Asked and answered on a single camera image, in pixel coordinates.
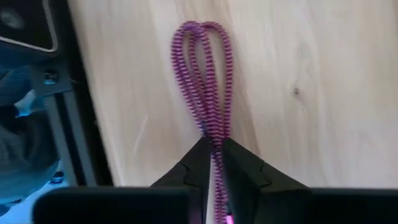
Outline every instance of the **wooden surface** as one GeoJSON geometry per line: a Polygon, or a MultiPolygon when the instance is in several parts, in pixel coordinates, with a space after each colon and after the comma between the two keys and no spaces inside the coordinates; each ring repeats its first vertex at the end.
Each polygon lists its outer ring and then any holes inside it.
{"type": "Polygon", "coordinates": [[[153,183],[200,137],[169,59],[175,29],[197,20],[231,36],[235,140],[309,186],[398,187],[397,1],[70,5],[117,185],[153,183]]]}

